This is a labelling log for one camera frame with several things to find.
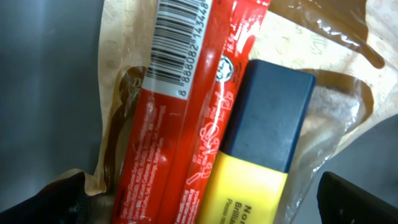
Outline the red snack bar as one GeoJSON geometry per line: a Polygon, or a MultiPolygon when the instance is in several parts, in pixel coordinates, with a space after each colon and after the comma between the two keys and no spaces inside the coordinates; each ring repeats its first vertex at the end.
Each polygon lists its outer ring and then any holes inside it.
{"type": "Polygon", "coordinates": [[[268,1],[159,1],[113,223],[194,223],[268,1]]]}

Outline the brown transparent snack bag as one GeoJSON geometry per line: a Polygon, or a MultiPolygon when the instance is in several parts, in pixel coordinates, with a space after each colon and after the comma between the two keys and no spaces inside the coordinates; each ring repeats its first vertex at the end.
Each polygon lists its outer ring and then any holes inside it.
{"type": "Polygon", "coordinates": [[[78,223],[288,223],[397,114],[396,1],[109,0],[78,223]]]}

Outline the yellow highlighter black cap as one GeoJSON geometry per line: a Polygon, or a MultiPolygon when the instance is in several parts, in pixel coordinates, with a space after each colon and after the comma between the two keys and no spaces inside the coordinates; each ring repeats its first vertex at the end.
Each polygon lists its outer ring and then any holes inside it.
{"type": "Polygon", "coordinates": [[[248,63],[197,223],[274,221],[315,82],[309,73],[248,63]]]}

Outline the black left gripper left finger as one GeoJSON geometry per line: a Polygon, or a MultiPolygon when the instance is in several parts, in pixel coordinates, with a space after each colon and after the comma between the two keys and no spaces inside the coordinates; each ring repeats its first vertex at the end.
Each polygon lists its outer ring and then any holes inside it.
{"type": "Polygon", "coordinates": [[[91,199],[79,172],[45,186],[35,196],[1,212],[1,224],[84,223],[91,199]]]}

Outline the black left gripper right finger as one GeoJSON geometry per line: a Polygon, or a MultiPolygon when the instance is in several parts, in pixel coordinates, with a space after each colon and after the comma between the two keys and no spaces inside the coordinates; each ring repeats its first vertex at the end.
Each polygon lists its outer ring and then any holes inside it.
{"type": "Polygon", "coordinates": [[[397,208],[332,173],[324,172],[317,191],[323,224],[397,224],[397,208]]]}

